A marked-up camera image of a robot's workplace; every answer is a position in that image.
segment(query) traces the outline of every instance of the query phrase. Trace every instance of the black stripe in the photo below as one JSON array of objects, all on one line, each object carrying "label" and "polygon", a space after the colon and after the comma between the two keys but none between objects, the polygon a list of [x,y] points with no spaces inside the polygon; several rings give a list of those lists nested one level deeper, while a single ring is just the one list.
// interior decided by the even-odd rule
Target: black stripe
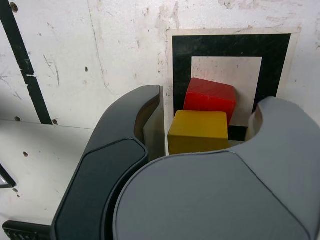
[{"label": "black stripe", "polygon": [[38,84],[38,80],[36,77],[34,77],[34,68],[32,67],[26,46],[21,37],[16,19],[8,0],[0,0],[0,19],[10,42],[15,59],[21,70],[24,82],[27,84],[27,89],[39,120],[42,124],[52,125],[44,97]]}]

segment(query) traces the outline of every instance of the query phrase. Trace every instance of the screw hole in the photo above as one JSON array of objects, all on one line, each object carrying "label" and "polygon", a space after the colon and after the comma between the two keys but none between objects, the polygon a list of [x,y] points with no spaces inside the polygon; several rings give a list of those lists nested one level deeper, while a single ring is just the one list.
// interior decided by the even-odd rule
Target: screw hole
[{"label": "screw hole", "polygon": [[18,6],[14,2],[10,2],[10,7],[12,9],[12,12],[15,14],[18,12]]}]

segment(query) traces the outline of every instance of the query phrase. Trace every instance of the cube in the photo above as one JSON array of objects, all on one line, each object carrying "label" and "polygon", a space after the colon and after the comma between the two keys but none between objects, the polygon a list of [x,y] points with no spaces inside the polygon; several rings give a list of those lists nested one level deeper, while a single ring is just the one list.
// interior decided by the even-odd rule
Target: cube
[{"label": "cube", "polygon": [[168,133],[168,146],[170,155],[229,148],[227,114],[217,111],[177,111]]},{"label": "cube", "polygon": [[225,112],[229,125],[236,104],[233,86],[192,78],[186,92],[183,110]]}]

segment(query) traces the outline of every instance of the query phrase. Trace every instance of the white square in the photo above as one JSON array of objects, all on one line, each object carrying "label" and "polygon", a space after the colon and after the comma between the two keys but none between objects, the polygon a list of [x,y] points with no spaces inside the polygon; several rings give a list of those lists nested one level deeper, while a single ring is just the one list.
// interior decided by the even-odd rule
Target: white square
[{"label": "white square", "polygon": [[247,127],[254,106],[262,57],[192,57],[191,77],[235,88],[231,126]]}]

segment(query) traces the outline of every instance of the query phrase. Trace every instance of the scratched wall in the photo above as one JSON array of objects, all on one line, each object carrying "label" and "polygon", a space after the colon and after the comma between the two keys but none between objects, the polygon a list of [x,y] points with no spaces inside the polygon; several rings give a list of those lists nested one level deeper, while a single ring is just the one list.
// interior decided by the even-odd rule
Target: scratched wall
[{"label": "scratched wall", "polygon": [[[18,12],[14,16],[48,112],[61,126],[94,128],[111,103],[142,85],[165,85],[171,98],[168,29],[301,28],[285,98],[320,121],[320,109],[313,100],[320,87],[317,0],[15,3]],[[18,116],[21,121],[38,123],[5,38],[2,32],[0,118]]]},{"label": "scratched wall", "polygon": [[[0,204],[8,206],[0,207],[0,224],[12,218],[50,223],[90,137],[91,132],[84,129],[93,129],[106,108],[122,95],[143,85],[163,85],[166,108],[168,105],[169,109],[173,108],[173,83],[168,81],[171,79],[168,58],[172,57],[167,55],[168,29],[235,29],[236,32],[299,28],[300,36],[282,97],[297,103],[320,124],[318,0],[14,2],[18,6],[14,17],[34,77],[50,118],[58,126],[39,124],[20,68],[0,25],[0,135],[3,128],[15,131],[12,136],[7,132],[5,137],[0,137],[0,162],[17,181],[20,193],[17,198],[12,189],[0,189]],[[21,122],[9,122],[15,117]],[[167,114],[167,129],[171,120]],[[41,134],[26,137],[29,123],[35,123],[31,126]],[[81,142],[75,140],[79,136],[82,136]],[[79,147],[67,150],[67,141],[57,143],[61,139]],[[31,154],[25,158],[22,152],[27,151]],[[47,177],[44,172],[51,169],[55,176]]]}]

